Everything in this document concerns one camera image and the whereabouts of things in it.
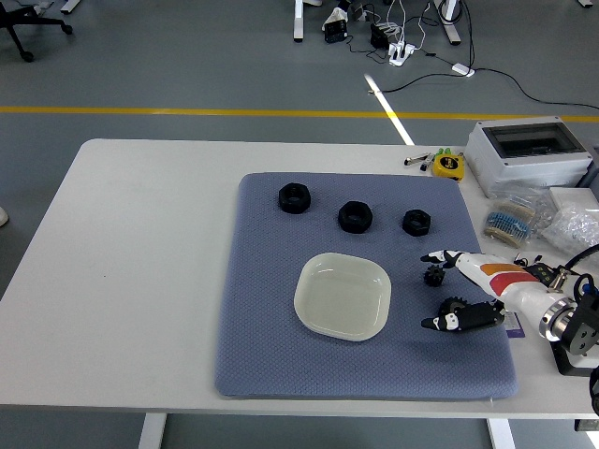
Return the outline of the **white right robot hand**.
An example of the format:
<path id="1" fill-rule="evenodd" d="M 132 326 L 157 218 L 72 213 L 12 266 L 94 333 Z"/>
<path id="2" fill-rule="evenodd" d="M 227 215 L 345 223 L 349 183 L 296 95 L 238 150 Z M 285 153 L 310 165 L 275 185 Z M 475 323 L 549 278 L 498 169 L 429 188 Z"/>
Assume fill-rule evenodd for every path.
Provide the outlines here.
<path id="1" fill-rule="evenodd" d="M 492 297 L 491 302 L 461 303 L 453 311 L 441 311 L 421 321 L 421 326 L 442 332 L 461 332 L 497 326 L 507 311 L 517 311 L 537 325 L 539 334 L 549 341 L 560 335 L 552 327 L 565 297 L 551 292 L 533 274 L 501 257 L 458 251 L 442 250 L 425 254 L 423 262 L 457 268 L 468 281 L 479 286 Z"/>

